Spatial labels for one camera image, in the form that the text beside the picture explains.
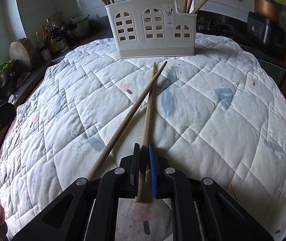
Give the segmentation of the white quilted cloth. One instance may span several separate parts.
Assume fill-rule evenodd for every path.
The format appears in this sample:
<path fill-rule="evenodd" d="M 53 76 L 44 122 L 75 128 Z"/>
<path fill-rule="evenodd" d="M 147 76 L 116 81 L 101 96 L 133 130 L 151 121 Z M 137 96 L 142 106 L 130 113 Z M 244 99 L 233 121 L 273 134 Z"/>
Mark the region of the white quilted cloth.
<path fill-rule="evenodd" d="M 118 57 L 114 39 L 70 51 L 17 108 L 0 158 L 12 238 L 88 175 L 152 77 L 151 141 L 187 177 L 214 179 L 273 237 L 286 237 L 286 99 L 232 39 L 197 34 L 190 57 Z"/>

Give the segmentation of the black rice cooker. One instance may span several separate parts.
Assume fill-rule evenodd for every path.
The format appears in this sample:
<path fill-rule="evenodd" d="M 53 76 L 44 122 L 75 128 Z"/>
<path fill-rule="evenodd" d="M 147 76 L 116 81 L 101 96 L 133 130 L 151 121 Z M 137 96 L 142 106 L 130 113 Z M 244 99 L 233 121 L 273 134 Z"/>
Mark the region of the black rice cooker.
<path fill-rule="evenodd" d="M 264 45 L 283 49 L 286 40 L 286 32 L 275 21 L 256 14 L 248 12 L 247 31 L 252 36 L 260 40 Z"/>

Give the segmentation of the oil bottle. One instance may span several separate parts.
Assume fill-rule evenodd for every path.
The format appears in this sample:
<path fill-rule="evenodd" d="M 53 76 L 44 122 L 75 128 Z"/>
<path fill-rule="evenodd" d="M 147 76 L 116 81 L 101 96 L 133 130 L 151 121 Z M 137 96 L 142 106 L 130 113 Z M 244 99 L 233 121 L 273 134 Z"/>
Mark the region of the oil bottle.
<path fill-rule="evenodd" d="M 51 53 L 55 54 L 66 51 L 68 49 L 68 44 L 65 37 L 64 27 L 53 21 L 51 18 L 47 18 L 46 22 L 47 23 L 42 30 Z"/>

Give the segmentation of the copper pot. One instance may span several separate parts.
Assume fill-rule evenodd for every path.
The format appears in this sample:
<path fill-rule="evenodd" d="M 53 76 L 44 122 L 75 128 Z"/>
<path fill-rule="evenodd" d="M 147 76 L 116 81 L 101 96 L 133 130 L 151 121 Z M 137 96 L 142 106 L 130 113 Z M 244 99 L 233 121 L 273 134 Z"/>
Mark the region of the copper pot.
<path fill-rule="evenodd" d="M 255 0 L 254 11 L 271 21 L 279 21 L 282 11 L 268 0 Z"/>

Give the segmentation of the cream plastic utensil holder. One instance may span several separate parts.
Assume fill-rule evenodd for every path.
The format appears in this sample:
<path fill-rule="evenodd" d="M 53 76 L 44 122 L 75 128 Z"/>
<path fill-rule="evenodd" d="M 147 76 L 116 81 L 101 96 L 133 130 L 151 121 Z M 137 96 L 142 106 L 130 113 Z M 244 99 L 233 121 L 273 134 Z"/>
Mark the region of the cream plastic utensil holder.
<path fill-rule="evenodd" d="M 121 59 L 195 53 L 197 16 L 183 0 L 126 0 L 106 5 Z"/>

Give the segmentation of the round wooden cutting board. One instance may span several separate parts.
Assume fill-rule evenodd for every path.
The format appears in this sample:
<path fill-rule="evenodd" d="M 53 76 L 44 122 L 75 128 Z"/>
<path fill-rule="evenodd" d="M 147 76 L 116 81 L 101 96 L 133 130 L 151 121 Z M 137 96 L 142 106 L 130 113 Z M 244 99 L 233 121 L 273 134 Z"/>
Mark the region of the round wooden cutting board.
<path fill-rule="evenodd" d="M 37 51 L 28 38 L 13 41 L 9 47 L 9 55 L 28 71 L 34 70 L 38 62 Z"/>

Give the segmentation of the bowl of green vegetables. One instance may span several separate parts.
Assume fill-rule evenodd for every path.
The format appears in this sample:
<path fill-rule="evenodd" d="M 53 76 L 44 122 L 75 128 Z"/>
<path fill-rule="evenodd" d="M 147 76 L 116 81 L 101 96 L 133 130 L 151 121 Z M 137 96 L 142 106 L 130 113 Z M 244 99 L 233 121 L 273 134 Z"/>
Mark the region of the bowl of green vegetables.
<path fill-rule="evenodd" d="M 10 80 L 11 74 L 16 72 L 18 60 L 9 59 L 0 63 L 0 89 Z"/>

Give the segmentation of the small white jar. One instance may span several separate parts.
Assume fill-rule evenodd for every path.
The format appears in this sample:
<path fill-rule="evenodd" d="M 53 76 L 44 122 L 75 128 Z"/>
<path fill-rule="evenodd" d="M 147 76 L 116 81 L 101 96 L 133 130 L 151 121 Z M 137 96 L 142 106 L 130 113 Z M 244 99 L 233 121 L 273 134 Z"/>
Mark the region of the small white jar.
<path fill-rule="evenodd" d="M 44 61 L 48 61 L 52 58 L 48 47 L 44 46 L 43 48 L 40 48 L 40 52 Z"/>

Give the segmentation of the steel pot with lid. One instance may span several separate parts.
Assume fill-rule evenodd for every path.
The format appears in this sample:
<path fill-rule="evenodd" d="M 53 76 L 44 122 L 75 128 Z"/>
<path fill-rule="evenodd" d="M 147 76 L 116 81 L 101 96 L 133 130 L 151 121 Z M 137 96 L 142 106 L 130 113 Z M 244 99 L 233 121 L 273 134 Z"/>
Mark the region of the steel pot with lid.
<path fill-rule="evenodd" d="M 83 37 L 89 31 L 89 15 L 70 18 L 66 26 L 67 34 L 71 37 Z"/>

